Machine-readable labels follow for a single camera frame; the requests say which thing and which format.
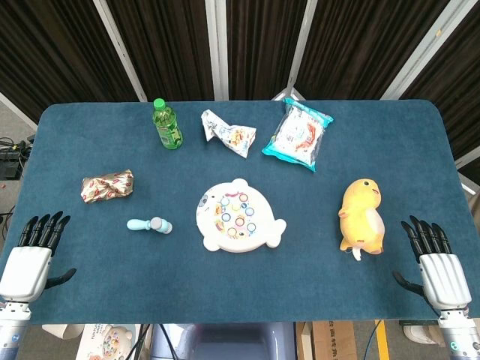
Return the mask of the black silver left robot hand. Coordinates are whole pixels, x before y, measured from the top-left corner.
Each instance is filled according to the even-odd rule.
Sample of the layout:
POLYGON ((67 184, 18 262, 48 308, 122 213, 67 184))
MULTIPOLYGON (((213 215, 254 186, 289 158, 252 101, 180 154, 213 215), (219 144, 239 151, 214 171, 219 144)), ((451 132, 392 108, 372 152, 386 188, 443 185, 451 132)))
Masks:
POLYGON ((6 302, 32 303, 44 292, 68 282, 77 272, 67 270, 49 277, 50 266, 62 233, 70 221, 62 211, 32 217, 23 227, 0 277, 0 297, 6 302))

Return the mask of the white partition frame post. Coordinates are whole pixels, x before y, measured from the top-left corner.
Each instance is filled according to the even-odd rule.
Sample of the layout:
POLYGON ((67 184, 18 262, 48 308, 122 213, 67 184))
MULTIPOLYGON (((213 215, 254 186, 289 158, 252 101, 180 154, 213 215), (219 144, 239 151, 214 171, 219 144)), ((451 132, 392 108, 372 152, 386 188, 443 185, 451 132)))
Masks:
POLYGON ((300 95, 298 91, 294 89, 294 86, 296 84, 296 80, 299 75, 299 69, 302 64, 303 56, 305 54, 305 47, 308 41, 308 36, 310 34, 311 25, 313 22, 317 4, 318 0, 307 0, 286 87, 272 98, 273 101, 280 101, 285 97, 297 98, 300 100, 305 99, 302 95, 300 95))
POLYGON ((382 94, 380 98, 382 101, 396 101, 402 97, 478 2, 479 0, 448 1, 448 4, 382 94))
POLYGON ((228 101, 227 1, 205 0, 211 74, 216 101, 228 101))
POLYGON ((97 10, 98 15, 106 29, 109 39, 115 48, 115 51, 120 59, 120 62, 127 74, 130 84, 138 97, 140 102, 147 102, 148 98, 143 90, 143 86, 137 75, 136 69, 131 61, 131 57, 128 54, 127 47, 123 41, 119 28, 107 3, 107 0, 92 0, 97 10))

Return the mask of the brown cardboard box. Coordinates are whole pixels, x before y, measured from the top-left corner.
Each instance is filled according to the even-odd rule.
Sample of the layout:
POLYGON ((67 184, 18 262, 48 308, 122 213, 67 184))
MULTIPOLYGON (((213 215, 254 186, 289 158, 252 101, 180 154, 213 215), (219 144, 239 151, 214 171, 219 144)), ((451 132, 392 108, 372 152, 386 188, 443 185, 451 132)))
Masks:
POLYGON ((295 323, 297 360, 357 360, 351 321, 295 323))

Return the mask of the light blue handheld toy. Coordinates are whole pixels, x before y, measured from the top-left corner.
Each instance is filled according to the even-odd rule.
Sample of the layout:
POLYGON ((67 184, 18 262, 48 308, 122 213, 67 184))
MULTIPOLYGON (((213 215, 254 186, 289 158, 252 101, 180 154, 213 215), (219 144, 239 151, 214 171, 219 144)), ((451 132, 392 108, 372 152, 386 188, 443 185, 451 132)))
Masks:
POLYGON ((150 220, 130 219, 127 222, 127 228, 133 231, 154 230, 158 233, 169 234, 173 230, 173 225, 161 217, 153 217, 150 220))

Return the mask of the yellow plush chick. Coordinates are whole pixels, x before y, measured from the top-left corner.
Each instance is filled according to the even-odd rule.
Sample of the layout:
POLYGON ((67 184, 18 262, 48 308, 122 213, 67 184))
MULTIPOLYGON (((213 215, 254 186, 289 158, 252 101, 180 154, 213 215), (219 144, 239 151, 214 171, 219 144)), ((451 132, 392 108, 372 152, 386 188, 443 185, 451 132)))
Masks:
POLYGON ((351 250, 356 261, 361 260, 362 251, 373 255, 383 252, 386 230, 377 211, 381 200, 379 185, 373 179, 360 178, 345 190, 338 211, 343 236, 340 250, 351 250))

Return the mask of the teal clear snack package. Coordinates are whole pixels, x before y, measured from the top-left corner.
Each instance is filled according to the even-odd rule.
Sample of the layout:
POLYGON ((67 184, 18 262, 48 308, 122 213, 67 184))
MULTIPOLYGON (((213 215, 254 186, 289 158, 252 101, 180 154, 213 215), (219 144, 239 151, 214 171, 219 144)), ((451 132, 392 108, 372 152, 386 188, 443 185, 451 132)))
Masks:
POLYGON ((323 134, 334 118, 291 97, 283 102, 285 114, 262 153, 315 173, 323 134))

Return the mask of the crumpled gold red wrapper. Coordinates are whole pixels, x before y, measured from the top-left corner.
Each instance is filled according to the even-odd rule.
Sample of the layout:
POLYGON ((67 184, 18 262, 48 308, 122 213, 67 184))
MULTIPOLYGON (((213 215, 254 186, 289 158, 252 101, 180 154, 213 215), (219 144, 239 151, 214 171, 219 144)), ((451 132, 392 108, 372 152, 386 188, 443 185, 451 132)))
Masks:
POLYGON ((130 169, 97 177, 84 178, 80 197, 84 203, 95 203, 128 197, 134 190, 134 174, 130 169))

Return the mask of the grey-blue robot torso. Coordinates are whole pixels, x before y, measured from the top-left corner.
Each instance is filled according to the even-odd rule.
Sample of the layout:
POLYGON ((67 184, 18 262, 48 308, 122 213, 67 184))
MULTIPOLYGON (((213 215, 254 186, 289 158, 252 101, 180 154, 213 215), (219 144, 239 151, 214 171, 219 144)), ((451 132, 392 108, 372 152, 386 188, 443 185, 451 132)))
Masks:
POLYGON ((297 360, 294 324, 156 324, 150 359, 297 360))

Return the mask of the dark brown pleated curtain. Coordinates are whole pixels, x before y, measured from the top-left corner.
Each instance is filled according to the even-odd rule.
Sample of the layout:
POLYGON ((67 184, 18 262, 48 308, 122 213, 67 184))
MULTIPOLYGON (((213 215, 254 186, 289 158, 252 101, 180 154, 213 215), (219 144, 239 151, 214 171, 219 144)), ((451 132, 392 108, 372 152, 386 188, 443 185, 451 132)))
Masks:
POLYGON ((149 101, 212 101, 205 0, 107 0, 149 101))
POLYGON ((92 0, 0 0, 0 92, 34 123, 53 104, 138 99, 92 0))
POLYGON ((480 146, 480 0, 402 98, 436 106, 454 159, 480 146))
POLYGON ((307 100, 380 98, 449 0, 318 0, 295 89, 307 100))
POLYGON ((226 0, 231 100, 270 100, 287 87, 307 2, 226 0))

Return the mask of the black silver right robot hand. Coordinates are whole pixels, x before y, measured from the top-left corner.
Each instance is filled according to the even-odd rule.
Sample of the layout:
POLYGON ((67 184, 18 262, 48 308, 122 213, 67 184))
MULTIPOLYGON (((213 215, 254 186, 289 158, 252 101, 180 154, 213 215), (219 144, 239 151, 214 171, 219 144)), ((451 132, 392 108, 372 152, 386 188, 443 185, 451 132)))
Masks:
POLYGON ((405 290, 421 296, 435 312, 464 310, 472 301, 470 289, 458 256, 437 223, 427 223, 415 216, 400 224, 407 234, 422 283, 408 281, 398 271, 392 275, 405 290))

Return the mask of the blue felt table mat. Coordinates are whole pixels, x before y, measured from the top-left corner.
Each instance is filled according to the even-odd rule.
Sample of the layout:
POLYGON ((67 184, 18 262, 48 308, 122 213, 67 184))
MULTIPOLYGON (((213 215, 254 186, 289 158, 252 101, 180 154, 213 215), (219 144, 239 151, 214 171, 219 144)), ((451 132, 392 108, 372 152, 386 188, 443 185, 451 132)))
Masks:
POLYGON ((316 172, 262 153, 285 109, 278 101, 175 102, 184 142, 161 145, 150 103, 63 103, 40 117, 4 245, 26 222, 70 216, 49 273, 75 268, 66 283, 31 305, 34 324, 233 323, 296 320, 430 319, 425 301, 402 289, 400 272, 422 276, 401 226, 413 215, 439 224, 459 257, 480 317, 480 237, 439 110, 427 100, 315 100, 334 118, 316 172), (243 158, 201 122, 211 110, 228 125, 256 128, 243 158), (84 178, 131 170, 126 197, 84 203, 84 178), (201 196, 245 179, 286 221, 278 247, 210 252, 196 224, 201 196), (383 252, 340 250, 345 190, 373 179, 382 196, 383 252), (130 219, 159 217, 172 232, 133 231, 130 219))

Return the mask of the white fish-shaped toy board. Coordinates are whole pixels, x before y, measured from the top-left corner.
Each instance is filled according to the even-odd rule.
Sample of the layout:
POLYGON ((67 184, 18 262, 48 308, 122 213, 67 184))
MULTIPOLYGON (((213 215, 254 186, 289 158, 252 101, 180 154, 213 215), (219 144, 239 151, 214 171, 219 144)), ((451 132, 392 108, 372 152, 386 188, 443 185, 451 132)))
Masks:
POLYGON ((276 248, 287 222, 276 219, 267 199, 243 178, 216 184, 201 197, 196 225, 208 251, 245 253, 276 248))

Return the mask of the crumpled white snack bag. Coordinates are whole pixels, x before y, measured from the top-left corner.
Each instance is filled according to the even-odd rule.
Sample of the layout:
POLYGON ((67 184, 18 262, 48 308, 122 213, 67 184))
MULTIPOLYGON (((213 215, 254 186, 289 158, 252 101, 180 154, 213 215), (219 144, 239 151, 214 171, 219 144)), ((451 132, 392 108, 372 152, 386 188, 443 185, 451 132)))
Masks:
POLYGON ((210 109, 202 113, 201 122, 207 142, 216 137, 237 155, 248 157, 249 148, 256 138, 255 127, 229 125, 210 109))

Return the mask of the green drink bottle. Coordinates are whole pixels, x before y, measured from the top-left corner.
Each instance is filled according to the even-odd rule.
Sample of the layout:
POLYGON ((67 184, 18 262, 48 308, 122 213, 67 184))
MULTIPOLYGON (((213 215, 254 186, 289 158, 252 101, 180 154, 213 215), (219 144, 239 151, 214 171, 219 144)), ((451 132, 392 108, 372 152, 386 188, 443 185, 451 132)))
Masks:
POLYGON ((178 149, 183 143, 183 136, 177 124, 175 111, 162 98, 153 101, 153 108, 152 120, 162 145, 166 149, 178 149))

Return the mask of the white printed toy box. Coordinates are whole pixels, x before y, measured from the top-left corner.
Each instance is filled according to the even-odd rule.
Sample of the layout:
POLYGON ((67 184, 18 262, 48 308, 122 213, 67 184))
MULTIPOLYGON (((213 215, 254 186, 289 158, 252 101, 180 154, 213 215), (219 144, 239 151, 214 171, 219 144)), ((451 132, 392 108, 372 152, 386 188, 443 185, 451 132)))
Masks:
POLYGON ((139 331, 138 324, 86 324, 76 360, 125 360, 139 331))

